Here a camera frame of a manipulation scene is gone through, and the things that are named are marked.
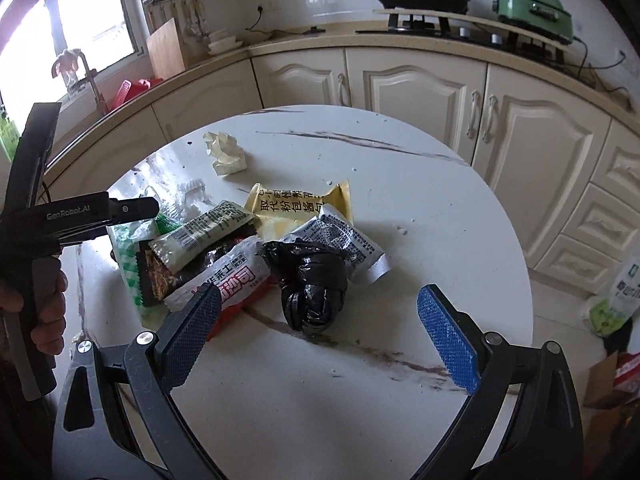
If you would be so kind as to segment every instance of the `blue textured pad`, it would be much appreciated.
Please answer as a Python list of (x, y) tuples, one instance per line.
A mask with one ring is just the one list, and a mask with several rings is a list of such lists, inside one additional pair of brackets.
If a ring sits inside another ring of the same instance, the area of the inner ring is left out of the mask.
[(418, 316), (453, 382), (473, 395), (480, 384), (478, 354), (428, 286), (418, 293)]
[(179, 328), (164, 350), (165, 369), (160, 382), (166, 391), (182, 386), (187, 380), (221, 310), (220, 291), (212, 283), (206, 283), (199, 286), (181, 312), (172, 314), (186, 315), (179, 320)]

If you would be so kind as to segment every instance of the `stack of plates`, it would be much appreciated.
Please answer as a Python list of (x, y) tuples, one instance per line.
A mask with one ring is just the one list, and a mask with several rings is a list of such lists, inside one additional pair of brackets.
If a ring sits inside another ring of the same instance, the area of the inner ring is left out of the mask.
[(209, 43), (210, 56), (219, 56), (242, 45), (242, 41), (236, 41), (236, 37), (230, 36), (226, 28), (221, 28), (210, 34), (209, 41), (211, 42)]

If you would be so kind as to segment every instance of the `blue gripper pad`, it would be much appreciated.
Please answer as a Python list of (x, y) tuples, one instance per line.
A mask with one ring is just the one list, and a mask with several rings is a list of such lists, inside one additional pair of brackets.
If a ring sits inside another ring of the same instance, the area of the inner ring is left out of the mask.
[(480, 384), (478, 354), (453, 319), (452, 304), (440, 301), (431, 287), (424, 286), (418, 293), (418, 316), (453, 382), (473, 395)]
[(187, 380), (221, 310), (220, 290), (212, 283), (205, 283), (198, 287), (184, 309), (169, 314), (164, 320), (155, 351), (160, 384), (165, 391), (170, 392)]

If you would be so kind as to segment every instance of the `tiled floor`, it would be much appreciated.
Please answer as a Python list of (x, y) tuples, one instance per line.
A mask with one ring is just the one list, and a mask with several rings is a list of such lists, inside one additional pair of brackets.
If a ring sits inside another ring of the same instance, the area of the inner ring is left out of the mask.
[[(531, 281), (533, 296), (533, 346), (545, 341), (560, 344), (574, 380), (581, 403), (587, 385), (589, 367), (606, 356), (602, 339), (590, 333), (578, 315), (584, 300)], [(582, 426), (586, 430), (596, 410), (582, 409)]]

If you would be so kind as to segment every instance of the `window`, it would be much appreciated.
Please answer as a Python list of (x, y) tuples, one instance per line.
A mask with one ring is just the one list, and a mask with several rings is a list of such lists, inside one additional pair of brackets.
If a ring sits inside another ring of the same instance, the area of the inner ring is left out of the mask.
[(33, 103), (66, 95), (62, 77), (51, 78), (64, 48), (80, 48), (89, 67), (100, 72), (133, 54), (134, 43), (122, 0), (40, 0), (0, 54), (0, 93), (7, 113), (22, 131)]

